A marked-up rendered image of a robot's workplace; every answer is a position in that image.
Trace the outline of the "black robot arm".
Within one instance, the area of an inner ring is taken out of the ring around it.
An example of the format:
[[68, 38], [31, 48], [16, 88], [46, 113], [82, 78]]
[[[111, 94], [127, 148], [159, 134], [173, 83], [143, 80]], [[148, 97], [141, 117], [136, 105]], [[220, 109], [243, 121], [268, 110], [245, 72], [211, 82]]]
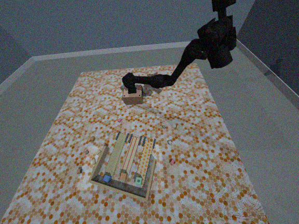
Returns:
[[213, 25], [214, 22], [215, 18], [198, 29], [199, 39], [193, 39], [185, 47], [181, 61], [171, 76], [167, 74], [157, 74], [151, 77], [134, 76], [133, 73], [128, 72], [122, 78], [124, 86], [128, 88], [128, 94], [137, 92], [135, 83], [150, 85], [156, 89], [174, 85], [185, 68], [195, 59], [206, 60], [208, 58], [212, 69], [222, 68], [231, 63], [233, 59], [228, 45], [219, 44], [225, 36], [225, 27], [221, 24]]

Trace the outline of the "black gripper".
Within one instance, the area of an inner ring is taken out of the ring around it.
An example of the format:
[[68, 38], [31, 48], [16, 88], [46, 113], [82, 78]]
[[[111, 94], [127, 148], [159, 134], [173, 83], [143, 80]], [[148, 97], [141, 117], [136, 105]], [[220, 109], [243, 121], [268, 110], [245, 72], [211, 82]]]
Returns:
[[226, 16], [226, 8], [234, 3], [236, 0], [212, 0], [213, 12], [218, 11], [219, 18], [213, 25], [221, 24], [226, 30], [225, 36], [219, 44], [228, 45], [229, 51], [236, 47], [236, 27], [233, 27], [233, 15]]

